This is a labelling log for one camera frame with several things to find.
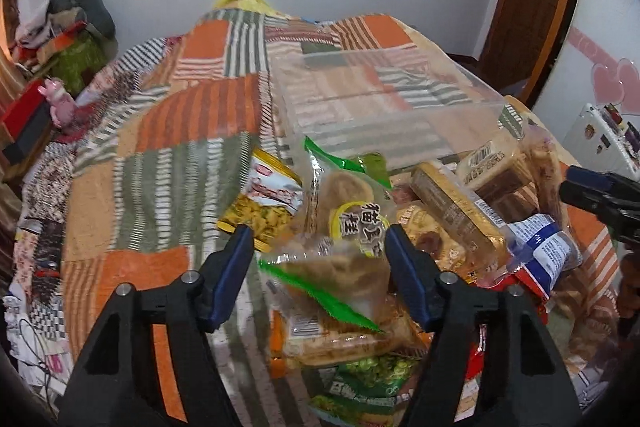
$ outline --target silver screw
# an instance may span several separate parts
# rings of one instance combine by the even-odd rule
[[[458,276],[453,272],[442,272],[440,274],[440,280],[445,284],[453,284],[458,280]]]
[[[200,273],[196,270],[188,270],[180,275],[180,280],[185,284],[193,284],[200,278]]]
[[[519,284],[512,284],[507,288],[507,291],[514,297],[522,297],[524,295],[524,288]]]
[[[125,295],[127,295],[131,290],[133,289],[133,286],[130,285],[128,282],[123,282],[118,284],[118,286],[116,287],[116,293],[120,296],[120,297],[124,297]]]

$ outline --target blue and white package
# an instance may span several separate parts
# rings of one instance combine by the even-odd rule
[[[566,260],[578,253],[574,240],[547,214],[535,214],[508,227],[532,250],[532,258],[522,269],[529,272],[548,299]]]

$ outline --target transparent plastic box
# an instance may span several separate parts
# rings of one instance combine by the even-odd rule
[[[271,73],[276,122],[302,175],[305,136],[340,157],[379,152],[393,172],[475,150],[504,107],[439,49],[289,54]]]

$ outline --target pink plush toy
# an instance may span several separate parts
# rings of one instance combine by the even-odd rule
[[[46,97],[51,106],[51,120],[53,125],[62,129],[69,125],[76,112],[76,102],[73,97],[66,92],[62,82],[59,80],[44,81],[44,87],[40,86],[38,92]]]

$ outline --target pink heart decoration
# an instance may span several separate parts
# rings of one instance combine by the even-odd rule
[[[596,64],[591,70],[591,84],[596,103],[620,103],[625,98],[625,87],[604,64]]]
[[[618,63],[616,77],[622,83],[625,98],[622,113],[640,114],[640,74],[631,60],[622,58]]]

